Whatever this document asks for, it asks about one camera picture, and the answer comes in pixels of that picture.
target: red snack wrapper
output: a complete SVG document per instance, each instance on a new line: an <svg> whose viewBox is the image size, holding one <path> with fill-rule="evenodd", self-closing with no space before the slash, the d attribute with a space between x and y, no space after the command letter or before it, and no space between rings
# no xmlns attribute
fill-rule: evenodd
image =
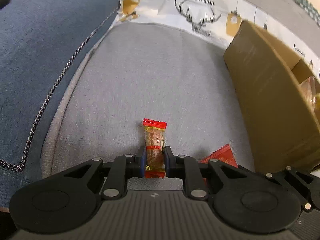
<svg viewBox="0 0 320 240"><path fill-rule="evenodd" d="M207 163L210 159L218 159L220 161L223 161L225 163L228 163L234 167L238 167L235 158L233 157L233 153L231 151L231 147L229 144L226 144L225 146L221 147L220 149L216 150L214 153L212 153L210 156L202 159L200 163Z"/></svg>
<svg viewBox="0 0 320 240"><path fill-rule="evenodd" d="M165 176L163 162L164 132L167 123L145 118L142 124L145 130L147 150L145 177L163 178Z"/></svg>

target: brown cardboard box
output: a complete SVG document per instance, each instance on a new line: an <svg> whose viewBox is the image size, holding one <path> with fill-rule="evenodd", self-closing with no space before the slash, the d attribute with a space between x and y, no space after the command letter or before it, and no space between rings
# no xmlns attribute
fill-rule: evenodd
<svg viewBox="0 0 320 240"><path fill-rule="evenodd" d="M304 61L266 30L247 21L242 22L224 60L256 171L277 172L287 165L311 171L320 164L319 121L299 88L313 75ZM317 81L316 90L320 92Z"/></svg>

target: logo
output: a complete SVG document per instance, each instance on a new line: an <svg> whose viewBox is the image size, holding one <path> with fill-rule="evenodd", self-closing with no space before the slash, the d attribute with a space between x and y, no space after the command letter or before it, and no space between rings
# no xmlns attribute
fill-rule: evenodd
<svg viewBox="0 0 320 240"><path fill-rule="evenodd" d="M159 197L159 194L158 193L153 193L150 196L153 197L153 198L156 198L156 197Z"/></svg>
<svg viewBox="0 0 320 240"><path fill-rule="evenodd" d="M294 44L294 45L293 45L293 48L294 48L294 51L298 52L301 56L303 56L303 57L306 56L306 54L305 54L301 49L299 49L299 48L297 47L297 44Z"/></svg>

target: gray cushion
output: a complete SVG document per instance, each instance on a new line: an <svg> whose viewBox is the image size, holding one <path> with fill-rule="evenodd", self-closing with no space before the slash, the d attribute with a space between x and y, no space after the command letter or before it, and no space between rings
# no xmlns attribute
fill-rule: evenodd
<svg viewBox="0 0 320 240"><path fill-rule="evenodd" d="M61 102L66 110L56 113L48 132L58 131L57 138L47 136L43 147L44 176L94 157L112 161L135 154L144 144L143 118L168 123L166 144L175 155L200 160L229 143L238 164L253 170L223 50L189 33L121 24L103 39L69 89L74 89L70 100ZM130 187L137 187L133 181ZM140 184L181 187L166 180Z"/></svg>

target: blue pillow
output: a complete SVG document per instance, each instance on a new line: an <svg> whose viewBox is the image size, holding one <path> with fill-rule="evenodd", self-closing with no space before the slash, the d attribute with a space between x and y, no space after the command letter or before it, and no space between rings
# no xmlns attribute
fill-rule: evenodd
<svg viewBox="0 0 320 240"><path fill-rule="evenodd" d="M66 63L111 14L53 93L23 171L0 166L0 207L8 207L19 188L41 179L41 148L64 91L81 60L110 27L118 6L119 0L11 0L0 10L0 159L12 165L20 164L36 115Z"/></svg>

